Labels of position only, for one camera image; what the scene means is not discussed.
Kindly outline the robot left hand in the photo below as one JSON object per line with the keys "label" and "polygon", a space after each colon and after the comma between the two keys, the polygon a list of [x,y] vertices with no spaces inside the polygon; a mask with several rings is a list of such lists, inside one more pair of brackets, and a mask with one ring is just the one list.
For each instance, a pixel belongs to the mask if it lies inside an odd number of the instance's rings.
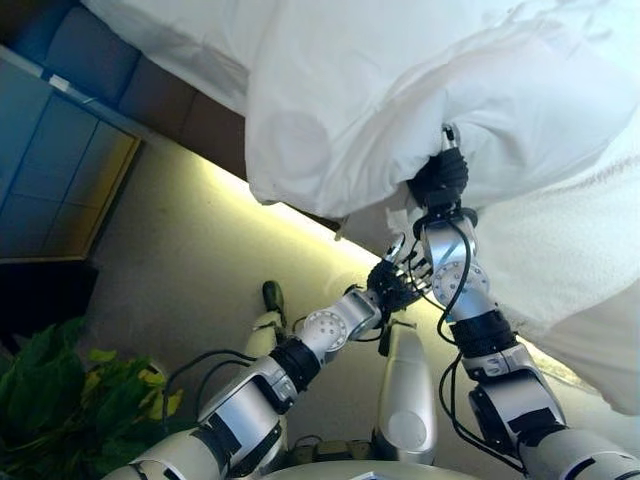
{"label": "robot left hand", "polygon": [[367,290],[374,294],[375,302],[384,314],[404,310],[428,293],[428,284],[409,268],[410,261],[416,256],[415,249],[401,256],[405,244],[406,235],[401,233],[367,277]]}

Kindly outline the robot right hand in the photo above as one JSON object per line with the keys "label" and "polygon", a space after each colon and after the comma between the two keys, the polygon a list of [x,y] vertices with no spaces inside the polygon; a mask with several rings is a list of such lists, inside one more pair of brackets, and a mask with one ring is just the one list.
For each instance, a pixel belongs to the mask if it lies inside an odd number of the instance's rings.
{"label": "robot right hand", "polygon": [[469,178],[468,166],[451,125],[442,126],[442,149],[407,181],[416,203],[427,210],[449,210],[461,199]]}

